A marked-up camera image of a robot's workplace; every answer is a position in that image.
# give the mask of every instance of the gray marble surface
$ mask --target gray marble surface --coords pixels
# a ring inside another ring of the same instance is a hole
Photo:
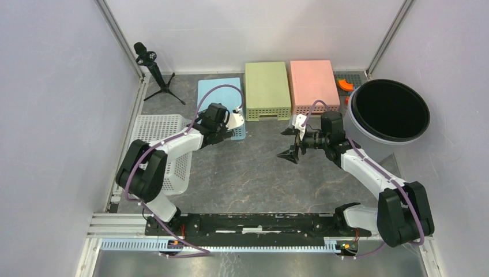
[[[142,114],[191,118],[197,106],[198,81],[230,77],[241,77],[243,81],[243,74],[177,75],[171,89],[187,105],[171,95],[157,95],[144,103]],[[157,90],[152,81],[146,95]],[[319,127],[318,119],[310,123]],[[324,151],[309,150],[299,157],[299,164],[277,158],[276,154],[294,141],[292,136],[280,135],[287,125],[288,121],[246,122],[244,140],[224,141],[193,152],[188,190],[169,199],[184,213],[332,212],[354,201],[377,206],[375,197],[356,178],[330,162]],[[381,165],[398,175],[392,156]],[[122,199],[118,212],[139,213],[141,207]]]

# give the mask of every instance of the black tripod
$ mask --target black tripod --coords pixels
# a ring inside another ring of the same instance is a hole
[[[171,79],[173,79],[173,77],[175,77],[175,73],[173,73],[171,75],[168,83],[165,83],[165,81],[163,80],[163,76],[161,75],[160,68],[158,67],[158,64],[155,63],[156,53],[153,51],[148,51],[146,49],[146,47],[140,42],[137,42],[136,44],[134,44],[134,50],[136,51],[136,54],[138,55],[138,57],[136,58],[137,64],[139,66],[146,66],[148,68],[149,72],[151,73],[151,75],[153,76],[153,78],[155,78],[156,83],[160,86],[159,91],[149,95],[143,101],[146,101],[149,98],[151,98],[157,94],[160,94],[160,93],[168,93],[168,94],[172,95],[173,97],[177,98],[180,101],[180,103],[185,105],[184,101],[182,101],[180,98],[178,98],[176,95],[174,95],[173,92],[170,91]]]

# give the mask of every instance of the blue object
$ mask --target blue object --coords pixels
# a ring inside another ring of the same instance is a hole
[[[202,100],[202,98],[208,91],[218,85],[233,85],[241,89],[241,82],[239,78],[200,80],[198,83],[197,103]],[[228,108],[230,112],[232,112],[241,104],[241,96],[239,92],[233,88],[218,88],[217,90],[213,91],[209,96],[207,96],[207,98],[202,103],[199,112],[205,110],[207,107],[209,107],[211,103],[221,103],[224,107]],[[245,137],[246,128],[244,124],[239,128],[233,129],[231,140],[244,140]]]

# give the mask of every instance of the robotic arm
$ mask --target robotic arm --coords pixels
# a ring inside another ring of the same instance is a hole
[[[290,127],[283,135],[295,135],[295,143],[289,150],[277,156],[298,163],[299,149],[323,149],[326,157],[339,168],[357,178],[377,199],[378,208],[369,208],[360,203],[350,203],[336,208],[335,220],[339,225],[358,227],[380,234],[391,247],[420,238],[418,227],[399,189],[400,184],[421,223],[424,235],[434,232],[430,205],[424,186],[418,182],[408,183],[394,176],[368,158],[359,145],[352,145],[343,129],[341,113],[327,111],[321,115],[321,129],[307,130],[303,126],[304,115],[294,115]]]
[[[195,122],[199,123],[194,123],[188,132],[182,131],[183,136],[164,143],[152,151],[143,160],[143,163],[148,162],[146,170],[137,169],[129,187],[129,193],[143,201],[164,222],[170,222],[175,215],[180,214],[180,210],[161,192],[167,163],[188,152],[230,138],[232,129],[243,125],[245,120],[241,113],[237,111],[231,113],[223,105],[212,103],[199,113]],[[124,188],[137,160],[157,143],[160,141],[145,143],[142,140],[135,140],[131,143],[116,175],[116,183],[119,186]]]

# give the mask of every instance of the white basket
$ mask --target white basket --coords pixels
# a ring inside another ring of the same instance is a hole
[[[138,115],[134,124],[131,141],[140,139],[145,142],[162,140],[183,130],[190,121],[179,114]],[[189,186],[190,163],[192,152],[189,152],[170,164],[167,164],[161,191],[165,195],[181,194]]]

